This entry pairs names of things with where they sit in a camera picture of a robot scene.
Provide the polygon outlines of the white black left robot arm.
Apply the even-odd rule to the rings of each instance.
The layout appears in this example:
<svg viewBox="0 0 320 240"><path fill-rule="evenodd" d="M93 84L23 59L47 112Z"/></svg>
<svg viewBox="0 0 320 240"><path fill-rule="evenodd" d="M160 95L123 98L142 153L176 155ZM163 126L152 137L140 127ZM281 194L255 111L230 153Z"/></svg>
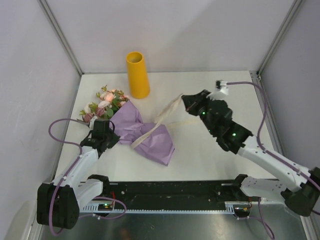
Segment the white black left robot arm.
<svg viewBox="0 0 320 240"><path fill-rule="evenodd" d="M92 174L82 181L101 155L114 147L120 137L115 124L106 119L95 119L92 129L76 146L79 154L50 183L42 183L37 190L36 220L51 228L72 229L80 211L94 198L105 200L110 196L107 176Z"/></svg>

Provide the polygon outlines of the aluminium frame post right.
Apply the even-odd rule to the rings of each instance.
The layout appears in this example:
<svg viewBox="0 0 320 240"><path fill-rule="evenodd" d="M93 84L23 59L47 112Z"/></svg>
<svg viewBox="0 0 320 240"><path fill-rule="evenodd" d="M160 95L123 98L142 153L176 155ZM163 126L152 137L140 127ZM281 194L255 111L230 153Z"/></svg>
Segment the aluminium frame post right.
<svg viewBox="0 0 320 240"><path fill-rule="evenodd" d="M272 57L276 53L278 47L280 46L282 40L286 36L288 30L290 29L292 23L294 22L295 18L297 17L298 13L300 12L305 0L294 0L291 7L289 8L284 20L282 21L275 37L273 38L271 45L269 46L265 56L262 59L261 64L259 65L258 69L256 70L256 74L258 77L262 76L263 72L265 71L267 65L271 61Z"/></svg>

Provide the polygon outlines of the aluminium frame post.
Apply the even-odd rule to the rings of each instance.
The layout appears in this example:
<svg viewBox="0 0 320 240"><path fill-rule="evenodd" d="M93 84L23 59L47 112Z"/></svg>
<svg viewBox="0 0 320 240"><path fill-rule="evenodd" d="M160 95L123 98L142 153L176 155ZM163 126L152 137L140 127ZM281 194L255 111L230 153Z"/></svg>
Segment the aluminium frame post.
<svg viewBox="0 0 320 240"><path fill-rule="evenodd" d="M295 18L297 17L298 13L300 12L305 0L294 0L291 7L289 8L284 20L282 21L275 37L273 38L271 45L269 46L265 56L262 59L261 64L259 65L258 69L256 70L256 74L258 77L262 76L263 72L265 71L267 65L271 61L272 57L276 53L278 47L280 46L282 40L286 36L288 30L290 29L292 23L294 22Z"/></svg>
<svg viewBox="0 0 320 240"><path fill-rule="evenodd" d="M69 60L71 61L72 66L74 67L75 71L77 72L77 74L81 77L84 72L60 26L60 24L57 21L57 18L55 17L54 12L52 11L49 3L47 0L38 0L37 1L40 8L42 9L45 17L47 18L50 26L52 27L58 41L60 42L63 50L65 51L67 57L69 58Z"/></svg>

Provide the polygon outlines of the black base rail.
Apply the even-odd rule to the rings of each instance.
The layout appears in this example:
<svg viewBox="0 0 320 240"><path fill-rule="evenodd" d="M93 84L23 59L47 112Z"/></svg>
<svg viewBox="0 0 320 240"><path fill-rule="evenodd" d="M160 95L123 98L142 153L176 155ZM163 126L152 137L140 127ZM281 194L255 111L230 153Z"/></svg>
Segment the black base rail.
<svg viewBox="0 0 320 240"><path fill-rule="evenodd" d="M106 182L103 197L131 211L225 210L226 202L249 202L232 180Z"/></svg>

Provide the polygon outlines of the cream ribbon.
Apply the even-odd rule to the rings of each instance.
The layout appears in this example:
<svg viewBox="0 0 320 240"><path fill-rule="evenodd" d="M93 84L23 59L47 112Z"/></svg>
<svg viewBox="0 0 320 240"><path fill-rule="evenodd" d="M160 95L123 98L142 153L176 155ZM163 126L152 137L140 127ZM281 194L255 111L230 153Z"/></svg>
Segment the cream ribbon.
<svg viewBox="0 0 320 240"><path fill-rule="evenodd" d="M182 103L182 94L179 94L176 98L174 98L168 105L155 117L154 123L155 126L149 130L147 133L143 134L139 138L137 138L132 144L131 148L135 149L138 145L140 145L144 140L146 140L159 126L163 124L163 122L173 113L176 111L178 106ZM176 121L167 124L166 126L169 129L175 129L177 127L181 127L183 125L195 124L198 121L196 119L186 119L182 121Z"/></svg>

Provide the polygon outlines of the purple pink wrapping paper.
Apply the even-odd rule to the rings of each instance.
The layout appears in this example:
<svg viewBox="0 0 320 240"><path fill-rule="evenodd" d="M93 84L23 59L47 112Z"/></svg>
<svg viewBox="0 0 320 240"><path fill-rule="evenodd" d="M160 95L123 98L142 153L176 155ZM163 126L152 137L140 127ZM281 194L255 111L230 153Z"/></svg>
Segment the purple pink wrapping paper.
<svg viewBox="0 0 320 240"><path fill-rule="evenodd" d="M144 122L131 101L126 102L110 119L119 143L128 145L148 160L167 166L175 147L167 127Z"/></svg>

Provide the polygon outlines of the aluminium frame post left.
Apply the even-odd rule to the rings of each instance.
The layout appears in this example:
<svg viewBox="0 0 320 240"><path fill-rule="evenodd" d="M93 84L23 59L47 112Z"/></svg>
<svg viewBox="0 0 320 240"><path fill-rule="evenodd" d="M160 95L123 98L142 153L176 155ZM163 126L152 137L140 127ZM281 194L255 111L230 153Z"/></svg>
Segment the aluminium frame post left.
<svg viewBox="0 0 320 240"><path fill-rule="evenodd" d="M49 3L47 0L38 0L37 1L40 8L42 9L45 17L47 18L50 26L52 27L58 41L60 42L63 50L65 51L67 57L69 58L69 60L71 61L72 66L74 67L75 71L77 72L77 74L81 77L84 72L60 26L60 24L57 21L57 18L55 17L54 12L52 11Z"/></svg>

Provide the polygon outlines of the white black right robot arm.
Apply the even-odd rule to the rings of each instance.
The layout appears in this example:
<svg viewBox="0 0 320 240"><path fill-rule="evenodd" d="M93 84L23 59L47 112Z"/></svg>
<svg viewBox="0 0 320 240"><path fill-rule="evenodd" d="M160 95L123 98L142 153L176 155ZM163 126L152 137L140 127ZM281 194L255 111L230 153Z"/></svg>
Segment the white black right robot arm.
<svg viewBox="0 0 320 240"><path fill-rule="evenodd" d="M320 169L301 166L265 148L250 130L233 121L228 104L212 98L212 95L203 90L181 98L186 112L201 119L224 151L252 161L277 179L274 186L258 189L256 182L250 183L249 177L245 177L230 188L231 196L237 201L247 196L284 201L294 213L310 216L320 197Z"/></svg>

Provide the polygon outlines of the pink artificial flower bunch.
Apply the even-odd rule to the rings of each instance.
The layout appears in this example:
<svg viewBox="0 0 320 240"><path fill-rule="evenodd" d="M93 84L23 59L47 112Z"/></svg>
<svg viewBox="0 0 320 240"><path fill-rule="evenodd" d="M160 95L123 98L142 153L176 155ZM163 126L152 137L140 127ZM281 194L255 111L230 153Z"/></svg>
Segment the pink artificial flower bunch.
<svg viewBox="0 0 320 240"><path fill-rule="evenodd" d="M107 85L101 87L101 91L95 94L98 103L88 103L79 113L81 121L88 124L94 117L110 120L130 98L121 89L108 89Z"/></svg>

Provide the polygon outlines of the yellow cylindrical vase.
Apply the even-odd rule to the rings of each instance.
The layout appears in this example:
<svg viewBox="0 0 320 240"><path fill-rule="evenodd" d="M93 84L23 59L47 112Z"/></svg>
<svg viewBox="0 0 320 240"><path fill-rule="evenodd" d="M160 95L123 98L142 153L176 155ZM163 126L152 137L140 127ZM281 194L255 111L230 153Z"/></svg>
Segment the yellow cylindrical vase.
<svg viewBox="0 0 320 240"><path fill-rule="evenodd" d="M126 56L126 67L131 96L135 99L146 98L150 93L150 84L143 54L130 52Z"/></svg>

